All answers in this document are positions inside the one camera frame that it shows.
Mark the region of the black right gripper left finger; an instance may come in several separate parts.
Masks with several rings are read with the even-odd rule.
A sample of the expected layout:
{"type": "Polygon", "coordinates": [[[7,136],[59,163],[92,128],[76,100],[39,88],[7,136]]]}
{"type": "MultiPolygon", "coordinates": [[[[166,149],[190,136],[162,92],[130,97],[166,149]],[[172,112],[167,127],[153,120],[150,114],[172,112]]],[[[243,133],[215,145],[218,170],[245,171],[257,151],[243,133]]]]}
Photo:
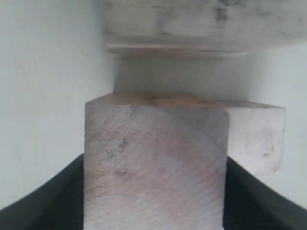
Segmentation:
{"type": "Polygon", "coordinates": [[[83,182],[83,157],[81,154],[49,181],[25,197],[0,210],[2,230],[25,230],[33,224],[72,182],[73,177],[83,182]]]}

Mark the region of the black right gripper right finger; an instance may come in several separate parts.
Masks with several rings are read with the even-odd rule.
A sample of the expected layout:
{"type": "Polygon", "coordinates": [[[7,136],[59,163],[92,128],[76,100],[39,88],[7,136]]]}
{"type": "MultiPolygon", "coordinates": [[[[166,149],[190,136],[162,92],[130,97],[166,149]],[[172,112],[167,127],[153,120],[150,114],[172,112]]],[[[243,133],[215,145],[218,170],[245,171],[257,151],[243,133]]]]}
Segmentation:
{"type": "Polygon", "coordinates": [[[307,210],[275,192],[228,158],[223,228],[305,230],[307,210]]]}

